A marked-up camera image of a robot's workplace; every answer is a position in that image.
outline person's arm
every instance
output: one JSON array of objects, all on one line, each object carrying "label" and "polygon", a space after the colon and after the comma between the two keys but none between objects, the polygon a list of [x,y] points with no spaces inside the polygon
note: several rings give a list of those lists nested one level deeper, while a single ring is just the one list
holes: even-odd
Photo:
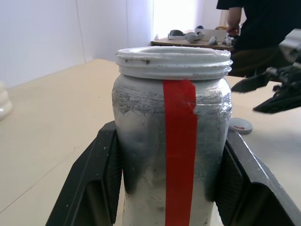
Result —
[{"label": "person's arm", "polygon": [[232,36],[239,35],[239,23],[241,19],[241,7],[232,7],[229,8],[229,17],[228,17],[228,33]]}]

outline red tape strip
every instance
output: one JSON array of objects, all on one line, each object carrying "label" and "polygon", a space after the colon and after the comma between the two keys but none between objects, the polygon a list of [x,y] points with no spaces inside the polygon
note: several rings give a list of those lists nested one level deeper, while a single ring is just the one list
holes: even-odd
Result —
[{"label": "red tape strip", "polygon": [[196,89],[189,80],[163,81],[166,120],[165,226],[189,226],[197,146]]}]

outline dark pants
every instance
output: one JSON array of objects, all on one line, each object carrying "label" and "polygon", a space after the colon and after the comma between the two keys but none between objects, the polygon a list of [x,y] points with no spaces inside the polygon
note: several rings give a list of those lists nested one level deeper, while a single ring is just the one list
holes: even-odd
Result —
[{"label": "dark pants", "polygon": [[289,66],[279,47],[232,51],[233,60],[230,76],[250,77],[256,70],[265,71],[268,67]]}]

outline white lid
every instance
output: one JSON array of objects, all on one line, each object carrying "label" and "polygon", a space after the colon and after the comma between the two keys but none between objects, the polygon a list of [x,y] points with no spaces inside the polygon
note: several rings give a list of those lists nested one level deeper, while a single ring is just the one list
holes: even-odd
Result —
[{"label": "white lid", "polygon": [[229,127],[243,135],[250,134],[253,130],[253,126],[249,121],[240,118],[230,119]]},{"label": "white lid", "polygon": [[119,50],[116,63],[124,75],[164,80],[208,80],[231,71],[231,53],[193,47],[143,47]]}]

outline table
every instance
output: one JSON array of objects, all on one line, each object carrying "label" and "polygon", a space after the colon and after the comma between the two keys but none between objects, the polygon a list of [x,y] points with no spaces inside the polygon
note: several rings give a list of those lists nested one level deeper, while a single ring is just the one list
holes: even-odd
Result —
[{"label": "table", "polygon": [[[112,121],[113,62],[94,60],[9,90],[14,110],[0,122],[0,225],[44,225],[74,161]],[[241,78],[227,77],[230,85]],[[275,115],[252,112],[272,95],[271,83],[233,94],[233,117],[249,120],[250,149],[274,172],[301,209],[300,109]],[[117,226],[121,226],[123,189]],[[212,226],[221,225],[214,210]]]},{"label": "table", "polygon": [[197,43],[189,43],[187,40],[169,40],[168,38],[158,39],[151,42],[152,46],[185,46],[185,47],[201,47],[213,48],[218,50],[233,50],[233,46],[223,45],[219,42],[218,45],[209,46],[207,41],[198,41]]}]

